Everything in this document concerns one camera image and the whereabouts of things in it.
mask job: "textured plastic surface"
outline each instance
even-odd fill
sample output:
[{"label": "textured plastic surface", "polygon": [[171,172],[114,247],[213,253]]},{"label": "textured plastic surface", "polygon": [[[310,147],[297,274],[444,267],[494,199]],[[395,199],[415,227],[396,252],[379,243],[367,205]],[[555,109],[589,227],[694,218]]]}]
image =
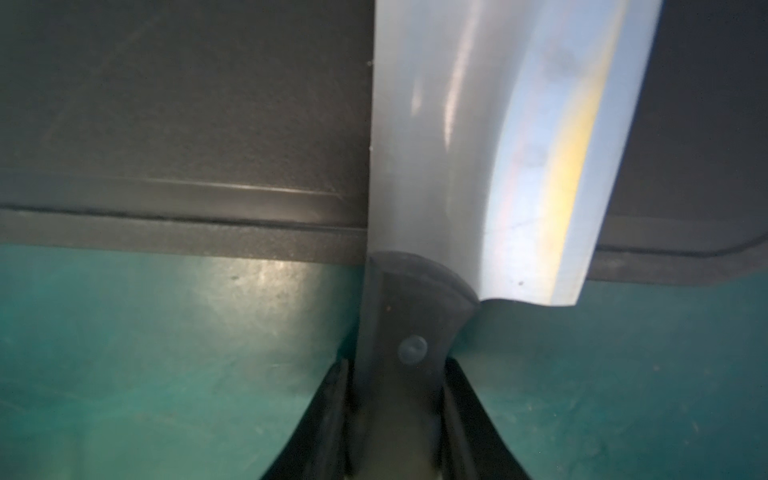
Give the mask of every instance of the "textured plastic surface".
[{"label": "textured plastic surface", "polygon": [[[343,339],[362,269],[0,246],[0,476],[254,480]],[[768,272],[485,303],[453,355],[534,480],[764,480]]]},{"label": "textured plastic surface", "polygon": [[[757,0],[664,3],[591,278],[766,264],[767,18]],[[0,241],[364,261],[372,2],[14,0],[0,22]],[[162,185],[233,203],[161,192],[147,211]],[[316,194],[331,210],[310,216]]]}]

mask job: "scratch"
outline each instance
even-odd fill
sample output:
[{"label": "scratch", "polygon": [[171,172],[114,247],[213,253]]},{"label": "scratch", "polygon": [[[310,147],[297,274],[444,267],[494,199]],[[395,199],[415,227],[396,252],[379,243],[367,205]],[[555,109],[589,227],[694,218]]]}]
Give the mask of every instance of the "scratch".
[{"label": "scratch", "polygon": [[6,402],[5,400],[0,400],[0,406],[8,407],[11,410],[15,410],[16,412],[24,413],[27,411],[27,409],[16,405],[15,403]]},{"label": "scratch", "polygon": [[187,430],[188,432],[197,433],[198,435],[202,435],[209,440],[214,437],[214,435],[211,432],[208,432],[206,429],[200,426],[191,425],[190,423],[186,423],[186,422],[179,422],[178,420],[173,419],[169,416],[148,414],[146,418],[150,419],[152,422],[157,424],[167,425],[175,429]]},{"label": "scratch", "polygon": [[590,390],[591,384],[582,384],[574,398],[571,399],[571,403],[568,405],[568,409],[565,411],[565,416],[562,420],[564,423],[563,433],[570,432],[571,427],[576,423],[576,417],[584,406],[584,398]]},{"label": "scratch", "polygon": [[600,458],[603,458],[603,459],[608,458],[608,447],[603,439],[598,439],[598,448],[596,451],[587,452],[586,454],[581,455],[579,458],[576,458],[568,466],[568,470],[565,478],[567,478],[568,480],[573,478],[574,473],[576,473],[576,468],[579,466],[583,466],[584,468],[594,470],[593,468],[589,468],[589,464],[595,462],[595,460],[598,460]]},{"label": "scratch", "polygon": [[487,227],[483,230],[483,234],[489,235],[492,233],[512,232],[518,228],[528,227],[533,223],[540,222],[542,217],[528,218],[526,220],[520,220],[518,222],[510,223],[509,225],[501,225],[500,227]]},{"label": "scratch", "polygon": [[37,390],[39,392],[51,393],[53,395],[60,396],[60,397],[66,398],[66,399],[76,400],[78,402],[88,402],[88,399],[83,398],[81,396],[77,396],[74,393],[65,392],[65,391],[57,390],[57,389],[52,389],[51,387],[44,386],[44,385],[38,385],[36,383],[21,382],[21,381],[16,380],[16,379],[7,379],[7,378],[2,378],[2,377],[0,377],[0,383],[5,383],[5,384],[9,384],[9,385],[17,385],[17,386],[20,386],[22,388],[33,389],[33,390]]},{"label": "scratch", "polygon": [[252,456],[251,458],[249,458],[248,462],[246,462],[245,466],[243,467],[243,472],[245,472],[247,469],[249,469],[251,467],[251,465],[256,463],[256,460],[258,460],[259,458],[261,458],[261,454],[260,453],[257,453],[254,456]]},{"label": "scratch", "polygon": [[25,308],[33,304],[34,300],[37,300],[43,292],[48,292],[51,285],[56,284],[62,277],[72,271],[76,271],[77,268],[79,268],[79,265],[68,264],[53,273],[49,273],[45,278],[38,281],[34,287],[27,289],[22,295],[15,297],[12,302],[0,305],[0,317],[6,315],[19,315],[21,312],[24,312]]},{"label": "scratch", "polygon": [[74,93],[70,95],[69,99],[64,104],[64,107],[58,112],[56,117],[54,117],[53,121],[51,122],[51,126],[48,127],[40,140],[41,148],[48,145],[48,143],[51,141],[51,137],[54,133],[56,133],[56,130],[58,130],[62,121],[64,121],[64,119],[70,114],[72,108],[78,103],[80,97],[91,85],[93,80],[101,76],[104,71],[107,70],[107,67],[109,67],[109,65],[115,60],[115,58],[125,53],[131,45],[138,41],[139,38],[143,37],[144,34],[147,33],[150,28],[154,27],[167,13],[168,7],[161,9],[157,14],[150,17],[147,21],[133,30],[123,41],[115,45],[114,48],[112,48],[112,50],[110,50],[101,59],[101,63],[99,63],[96,68],[91,70],[86,79],[83,80],[83,83],[81,83],[80,86],[75,89]]}]

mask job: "gray plastic panel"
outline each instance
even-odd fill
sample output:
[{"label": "gray plastic panel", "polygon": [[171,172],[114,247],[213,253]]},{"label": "gray plastic panel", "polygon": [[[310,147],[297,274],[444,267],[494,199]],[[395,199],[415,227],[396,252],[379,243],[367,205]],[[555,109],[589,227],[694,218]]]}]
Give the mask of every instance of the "gray plastic panel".
[{"label": "gray plastic panel", "polygon": [[[590,278],[768,264],[766,20],[665,2]],[[362,263],[372,26],[370,0],[4,2],[0,241]]]}]

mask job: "screw head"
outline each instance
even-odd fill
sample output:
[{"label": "screw head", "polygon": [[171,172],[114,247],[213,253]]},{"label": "screw head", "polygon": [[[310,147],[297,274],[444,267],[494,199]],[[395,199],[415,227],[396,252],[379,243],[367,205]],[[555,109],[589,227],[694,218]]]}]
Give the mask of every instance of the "screw head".
[{"label": "screw head", "polygon": [[427,341],[418,335],[411,335],[400,342],[397,358],[406,365],[416,365],[427,356]]}]

